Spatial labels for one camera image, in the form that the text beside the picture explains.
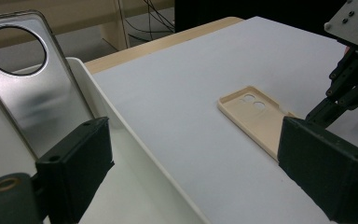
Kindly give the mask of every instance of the white table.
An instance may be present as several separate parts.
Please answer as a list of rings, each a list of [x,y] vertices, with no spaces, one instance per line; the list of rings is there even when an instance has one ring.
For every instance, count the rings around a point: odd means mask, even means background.
[[[336,40],[253,18],[95,78],[212,223],[330,223],[216,103],[254,85],[304,118],[324,98],[344,49]],[[358,145],[358,110],[330,130]]]

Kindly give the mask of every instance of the white tray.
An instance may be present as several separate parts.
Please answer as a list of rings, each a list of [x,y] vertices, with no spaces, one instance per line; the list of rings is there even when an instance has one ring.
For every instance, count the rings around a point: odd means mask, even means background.
[[[80,223],[210,223],[106,100],[81,61],[68,58],[95,117],[110,118],[115,166]],[[0,176],[35,174],[34,159],[0,107]]]

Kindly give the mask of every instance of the screw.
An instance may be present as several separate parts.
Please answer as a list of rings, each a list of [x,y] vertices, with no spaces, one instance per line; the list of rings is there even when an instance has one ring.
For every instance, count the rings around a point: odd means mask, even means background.
[[[332,24],[330,22],[327,22],[324,24],[324,29],[327,31],[327,30],[330,30],[331,29],[331,26]]]

